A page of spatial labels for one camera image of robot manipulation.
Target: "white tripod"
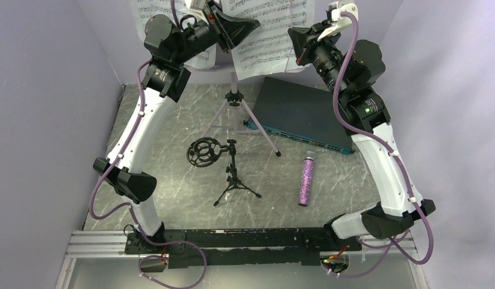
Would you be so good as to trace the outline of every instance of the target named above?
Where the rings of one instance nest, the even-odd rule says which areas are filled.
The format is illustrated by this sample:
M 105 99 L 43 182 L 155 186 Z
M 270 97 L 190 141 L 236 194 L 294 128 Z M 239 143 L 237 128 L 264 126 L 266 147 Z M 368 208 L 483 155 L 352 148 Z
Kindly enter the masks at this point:
M 227 105 L 230 105 L 233 108 L 233 127 L 231 126 L 223 126 L 223 125 L 214 125 L 216 120 L 219 118 L 221 113 L 225 110 Z M 244 109 L 247 111 L 249 116 L 251 116 L 251 119 L 255 122 L 257 125 L 258 129 L 256 130 L 245 130 L 242 131 L 239 128 L 239 117 L 238 117 L 238 107 L 239 105 L 242 105 Z M 279 152 L 278 148 L 274 145 L 274 143 L 270 140 L 269 136 L 265 132 L 264 128 L 258 121 L 258 119 L 255 117 L 253 114 L 253 111 L 248 107 L 248 104 L 244 101 L 244 96 L 242 93 L 238 92 L 237 90 L 237 74 L 235 72 L 231 72 L 231 91 L 226 95 L 225 101 L 223 101 L 223 104 L 221 107 L 217 110 L 216 115 L 212 118 L 210 123 L 207 125 L 205 130 L 203 131 L 201 137 L 205 137 L 208 132 L 210 131 L 211 128 L 225 128 L 225 129 L 231 129 L 233 132 L 237 134 L 253 134 L 253 133 L 258 133 L 261 132 L 262 135 L 265 137 L 265 139 L 269 142 L 269 145 L 272 147 L 272 150 L 278 157 L 281 156 L 281 153 Z

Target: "tripod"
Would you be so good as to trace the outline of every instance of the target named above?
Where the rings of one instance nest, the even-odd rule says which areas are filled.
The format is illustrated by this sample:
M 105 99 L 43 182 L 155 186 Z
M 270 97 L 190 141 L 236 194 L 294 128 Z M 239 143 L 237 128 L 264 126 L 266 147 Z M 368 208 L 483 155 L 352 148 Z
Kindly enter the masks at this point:
M 214 125 L 216 120 L 219 118 L 221 113 L 225 110 L 226 106 L 229 104 L 233 108 L 233 127 L 230 126 L 222 126 L 222 125 Z M 241 131 L 239 128 L 239 118 L 238 118 L 238 107 L 242 105 L 242 107 L 247 111 L 249 116 L 251 116 L 251 119 L 255 122 L 257 125 L 258 129 L 257 130 L 247 130 L 247 131 Z M 265 137 L 265 139 L 269 142 L 269 145 L 272 147 L 272 150 L 276 154 L 276 156 L 280 157 L 281 153 L 279 152 L 278 148 L 274 145 L 274 143 L 270 140 L 269 136 L 265 132 L 264 128 L 258 121 L 258 119 L 255 117 L 253 114 L 253 111 L 248 107 L 247 103 L 244 101 L 244 95 L 240 93 L 237 90 L 237 74 L 235 72 L 231 72 L 231 91 L 226 94 L 225 96 L 225 101 L 223 101 L 223 104 L 217 110 L 216 114 L 210 121 L 210 123 L 207 125 L 205 130 L 203 131 L 203 134 L 201 137 L 205 137 L 208 132 L 210 131 L 211 128 L 226 128 L 226 129 L 232 129 L 233 132 L 236 132 L 237 134 L 253 134 L 253 133 L 258 133 L 261 132 L 262 135 Z
M 219 200 L 226 194 L 227 191 L 239 189 L 239 190 L 248 190 L 251 193 L 255 194 L 256 197 L 262 197 L 261 194 L 258 194 L 257 192 L 251 190 L 248 188 L 246 185 L 244 185 L 239 178 L 237 177 L 237 168 L 235 167 L 235 154 L 237 153 L 237 150 L 235 149 L 235 144 L 237 143 L 235 140 L 227 140 L 228 146 L 226 147 L 228 149 L 228 153 L 231 156 L 231 164 L 226 167 L 226 173 L 231 174 L 231 176 L 228 176 L 226 181 L 228 182 L 228 187 L 226 190 L 223 191 L 221 196 L 215 201 L 214 207 L 219 204 Z

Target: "gray marble tabletop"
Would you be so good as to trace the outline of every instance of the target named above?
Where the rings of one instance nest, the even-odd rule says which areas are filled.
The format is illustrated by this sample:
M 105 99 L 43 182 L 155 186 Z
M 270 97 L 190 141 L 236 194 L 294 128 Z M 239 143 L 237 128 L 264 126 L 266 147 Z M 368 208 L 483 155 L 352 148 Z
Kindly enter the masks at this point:
M 250 107 L 260 87 L 260 84 L 239 85 L 238 89 Z M 247 191 L 234 190 L 214 207 L 214 201 L 227 186 L 225 168 L 229 158 L 222 157 L 210 167 L 196 168 L 187 162 L 185 152 L 201 136 L 228 92 L 227 84 L 188 85 L 177 108 L 157 133 L 145 172 L 157 178 L 154 201 L 166 228 L 323 226 L 339 214 L 358 211 L 379 201 L 373 178 L 359 152 L 343 155 L 271 136 L 282 153 L 278 158 L 262 135 L 240 135 L 212 129 L 208 136 L 221 143 L 226 143 L 227 138 L 237 140 L 238 177 L 263 195 L 259 199 Z M 128 85 L 111 132 L 108 151 L 118 141 L 137 98 L 137 87 Z M 242 109 L 241 116 L 248 118 Z M 232 125 L 232 112 L 225 111 L 217 125 Z M 317 159 L 310 204 L 300 207 L 297 197 L 306 151 L 316 151 Z M 96 198 L 95 210 L 104 213 L 121 201 L 109 185 L 103 184 Z M 121 209 L 101 221 L 88 216 L 84 229 L 119 230 L 129 223 L 132 219 L 128 211 Z

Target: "musical notes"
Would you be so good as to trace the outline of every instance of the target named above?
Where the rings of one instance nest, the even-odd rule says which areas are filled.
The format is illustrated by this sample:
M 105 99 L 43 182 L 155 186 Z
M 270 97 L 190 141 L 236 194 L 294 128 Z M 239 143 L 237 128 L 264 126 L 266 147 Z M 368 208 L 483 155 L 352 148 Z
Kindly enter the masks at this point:
M 239 79 L 299 68 L 287 30 L 314 23 L 314 0 L 223 0 L 222 4 L 230 16 L 260 21 L 260 28 L 232 50 Z
M 145 25 L 146 21 L 158 14 L 163 14 L 174 21 L 171 13 L 171 5 L 169 0 L 129 0 L 132 8 L 132 15 L 139 38 L 145 40 Z M 183 0 L 175 0 L 176 15 L 181 19 L 186 14 L 192 14 L 186 7 Z M 209 69 L 216 63 L 216 46 L 213 45 L 204 52 L 192 58 L 186 65 L 197 69 Z

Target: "glitter microphone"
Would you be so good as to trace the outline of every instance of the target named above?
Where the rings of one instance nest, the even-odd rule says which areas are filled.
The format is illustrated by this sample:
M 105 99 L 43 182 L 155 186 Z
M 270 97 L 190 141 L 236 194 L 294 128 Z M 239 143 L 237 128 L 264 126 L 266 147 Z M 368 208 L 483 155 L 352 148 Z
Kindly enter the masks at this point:
M 304 155 L 302 176 L 300 178 L 299 206 L 307 207 L 310 201 L 311 177 L 313 176 L 315 157 L 316 154 L 310 151 Z

